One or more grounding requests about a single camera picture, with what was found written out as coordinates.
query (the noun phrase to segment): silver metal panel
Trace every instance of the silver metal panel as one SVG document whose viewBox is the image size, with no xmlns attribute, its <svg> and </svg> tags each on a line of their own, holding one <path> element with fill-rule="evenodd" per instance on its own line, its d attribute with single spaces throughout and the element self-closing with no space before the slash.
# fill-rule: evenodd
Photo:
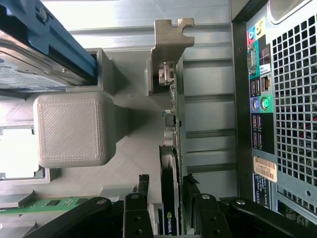
<svg viewBox="0 0 317 238">
<path fill-rule="evenodd" d="M 131 133 L 117 143 L 116 155 L 108 164 L 99 167 L 67 168 L 46 185 L 24 185 L 41 197 L 98 195 L 103 186 L 108 188 L 133 187 L 139 174 L 149 174 L 150 203 L 161 203 L 159 145 L 163 142 L 161 111 L 169 108 L 169 96 L 144 96 L 143 70 L 150 51 L 107 53 L 118 70 L 115 71 L 114 103 L 130 109 Z M 0 190 L 13 189 L 3 186 Z"/>
<path fill-rule="evenodd" d="M 233 102 L 213 102 L 209 100 L 186 102 L 186 131 L 235 128 L 234 112 Z"/>
<path fill-rule="evenodd" d="M 196 173 L 193 176 L 199 182 L 197 186 L 200 191 L 218 198 L 237 196 L 237 172 L 235 170 Z"/>
<path fill-rule="evenodd" d="M 184 69 L 185 96 L 233 94 L 233 69 L 227 67 Z"/>
<path fill-rule="evenodd" d="M 235 147 L 234 136 L 194 138 L 186 140 L 187 152 L 210 151 L 210 150 L 230 150 Z"/>
<path fill-rule="evenodd" d="M 33 123 L 33 103 L 39 94 L 27 95 L 24 101 L 21 99 L 1 101 L 0 127 L 29 126 Z"/>
<path fill-rule="evenodd" d="M 278 24 L 310 1 L 311 0 L 269 0 L 268 10 L 270 19 L 274 24 Z"/>
<path fill-rule="evenodd" d="M 232 58 L 232 48 L 228 46 L 187 48 L 184 60 L 227 60 Z"/>
<path fill-rule="evenodd" d="M 288 192 L 291 192 L 293 195 L 296 195 L 298 198 L 307 201 L 309 204 L 317 208 L 317 190 L 313 186 L 280 171 L 277 172 L 277 179 L 278 186 L 286 189 Z"/>
<path fill-rule="evenodd" d="M 307 21 L 307 19 L 310 16 L 313 16 L 316 14 L 316 7 L 317 7 L 317 1 L 311 1 L 308 4 L 306 4 L 304 7 L 300 8 L 296 11 L 295 14 L 290 15 L 285 20 L 283 20 L 280 24 L 274 25 L 272 23 L 269 23 L 266 26 L 266 42 L 271 43 L 274 39 L 278 38 L 283 34 L 284 32 L 288 32 L 289 30 L 293 29 L 296 25 L 301 24 L 304 21 Z M 259 14 L 266 14 L 267 8 L 264 7 L 259 11 Z M 252 24 L 255 24 L 258 19 L 253 18 L 253 21 L 249 21 L 247 24 L 247 27 L 250 27 Z"/>
<path fill-rule="evenodd" d="M 229 164 L 236 162 L 235 150 L 187 152 L 187 166 Z"/>
<path fill-rule="evenodd" d="M 195 24 L 230 22 L 229 0 L 57 1 L 44 4 L 67 30 L 153 26 L 158 19 L 173 19 L 175 24 L 176 19 L 189 17 L 195 19 Z"/>
<path fill-rule="evenodd" d="M 196 29 L 193 30 L 185 30 L 185 35 L 195 36 L 196 47 L 230 44 L 229 31 L 216 32 L 217 34 L 215 34 L 215 32 L 205 29 L 205 26 L 195 27 Z M 74 31 L 72 35 L 85 48 L 98 46 L 105 50 L 129 50 L 135 48 L 150 49 L 155 45 L 153 27 Z"/>
<path fill-rule="evenodd" d="M 231 0 L 231 16 L 234 19 L 249 0 Z"/>
</svg>

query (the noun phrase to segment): circuit board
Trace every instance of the circuit board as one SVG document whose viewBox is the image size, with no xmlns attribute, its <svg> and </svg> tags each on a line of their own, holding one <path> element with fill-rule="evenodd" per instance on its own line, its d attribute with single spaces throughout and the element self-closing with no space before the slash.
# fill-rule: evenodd
<svg viewBox="0 0 317 238">
<path fill-rule="evenodd" d="M 34 198 L 27 201 L 19 208 L 7 208 L 0 210 L 1 215 L 22 215 L 34 212 L 68 211 L 82 204 L 91 197 L 63 197 L 63 198 Z"/>
<path fill-rule="evenodd" d="M 307 218 L 303 217 L 302 215 L 295 212 L 293 209 L 278 201 L 277 203 L 277 210 L 283 216 L 287 217 L 290 220 L 296 221 L 298 224 L 310 229 L 311 231 L 317 232 L 317 226 L 308 220 Z"/>
</svg>

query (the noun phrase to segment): rear i/o panel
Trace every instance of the rear i/o panel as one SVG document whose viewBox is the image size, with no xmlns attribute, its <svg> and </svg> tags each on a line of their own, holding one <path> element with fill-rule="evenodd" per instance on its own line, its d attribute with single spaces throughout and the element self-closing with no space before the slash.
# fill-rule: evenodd
<svg viewBox="0 0 317 238">
<path fill-rule="evenodd" d="M 270 7 L 247 23 L 254 201 L 317 231 L 317 1 Z"/>
<path fill-rule="evenodd" d="M 247 32 L 252 157 L 254 159 L 254 201 L 271 208 L 270 180 L 275 172 L 263 170 L 274 155 L 274 115 L 270 45 L 266 42 L 266 21 L 262 17 Z"/>
</svg>

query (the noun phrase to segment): metal mesh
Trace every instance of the metal mesh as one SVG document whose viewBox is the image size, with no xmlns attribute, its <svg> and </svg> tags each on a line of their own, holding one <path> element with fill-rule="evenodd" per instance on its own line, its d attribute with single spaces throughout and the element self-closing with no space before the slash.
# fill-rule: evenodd
<svg viewBox="0 0 317 238">
<path fill-rule="evenodd" d="M 317 186 L 316 16 L 273 40 L 278 170 Z"/>
<path fill-rule="evenodd" d="M 278 187 L 278 192 L 283 194 L 285 197 L 293 200 L 294 202 L 298 203 L 299 205 L 301 205 L 302 207 L 306 208 L 307 210 L 314 212 L 315 214 L 317 214 L 317 207 L 315 207 L 312 204 L 309 204 L 307 201 L 295 196 L 294 194 L 292 194 L 291 192 Z"/>
</svg>

